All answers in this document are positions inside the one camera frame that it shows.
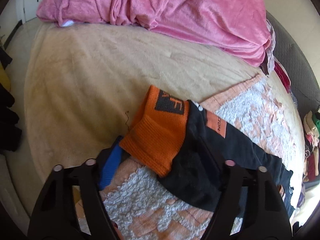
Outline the black sweatshirt orange cuffs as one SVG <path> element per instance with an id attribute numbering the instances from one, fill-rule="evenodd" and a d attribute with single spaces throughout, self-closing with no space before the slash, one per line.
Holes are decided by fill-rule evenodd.
<path id="1" fill-rule="evenodd" d="M 280 158 L 266 153 L 198 103 L 183 101 L 155 86 L 149 88 L 127 135 L 114 143 L 122 154 L 130 154 L 153 170 L 169 192 L 194 207 L 215 210 L 223 163 L 232 160 L 252 170 L 266 167 L 274 183 L 284 189 L 287 213 L 294 211 L 293 173 Z"/>

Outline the pile of folded clothes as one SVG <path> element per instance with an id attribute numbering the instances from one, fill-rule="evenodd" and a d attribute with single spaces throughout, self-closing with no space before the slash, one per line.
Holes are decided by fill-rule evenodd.
<path id="1" fill-rule="evenodd" d="M 303 118 L 305 159 L 303 182 L 317 180 L 319 176 L 319 108 Z"/>

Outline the beige bed sheet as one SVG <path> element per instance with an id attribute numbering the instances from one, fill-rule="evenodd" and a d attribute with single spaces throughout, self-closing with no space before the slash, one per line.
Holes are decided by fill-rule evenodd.
<path id="1" fill-rule="evenodd" d="M 78 166 L 125 135 L 148 88 L 202 102 L 260 73 L 239 58 L 137 26 L 42 23 L 24 88 L 37 174 Z"/>

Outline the red pillow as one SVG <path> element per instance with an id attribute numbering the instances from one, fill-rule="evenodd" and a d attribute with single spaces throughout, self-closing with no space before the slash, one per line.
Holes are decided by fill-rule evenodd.
<path id="1" fill-rule="evenodd" d="M 291 91 L 291 80 L 289 78 L 289 75 L 283 65 L 275 59 L 274 62 L 274 71 L 276 72 L 277 76 L 279 77 L 281 83 L 283 84 L 285 90 L 287 93 L 290 93 Z"/>

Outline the dark grey headboard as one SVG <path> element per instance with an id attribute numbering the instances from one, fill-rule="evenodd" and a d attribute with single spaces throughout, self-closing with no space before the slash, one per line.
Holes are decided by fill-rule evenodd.
<path id="1" fill-rule="evenodd" d="M 274 56 L 283 65 L 291 80 L 291 90 L 297 99 L 297 108 L 303 118 L 319 106 L 319 84 L 302 50 L 289 32 L 269 12 L 268 21 L 276 33 Z"/>

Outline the lilac pajama garment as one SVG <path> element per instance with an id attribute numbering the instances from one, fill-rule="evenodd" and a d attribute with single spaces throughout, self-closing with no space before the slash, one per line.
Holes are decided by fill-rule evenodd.
<path id="1" fill-rule="evenodd" d="M 271 35 L 271 41 L 269 46 L 265 49 L 265 58 L 262 64 L 260 65 L 261 70 L 263 73 L 268 76 L 273 70 L 274 70 L 274 63 L 275 63 L 275 57 L 274 57 L 274 49 L 276 46 L 276 33 L 274 31 L 274 28 L 272 24 L 269 22 L 269 20 L 266 20 L 268 31 Z"/>

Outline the pink fleece blanket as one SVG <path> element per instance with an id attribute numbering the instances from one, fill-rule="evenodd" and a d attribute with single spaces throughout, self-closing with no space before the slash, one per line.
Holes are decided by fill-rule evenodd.
<path id="1" fill-rule="evenodd" d="M 264 0 L 42 0 L 36 14 L 61 27 L 69 22 L 137 24 L 216 46 L 255 67 L 272 44 Z"/>

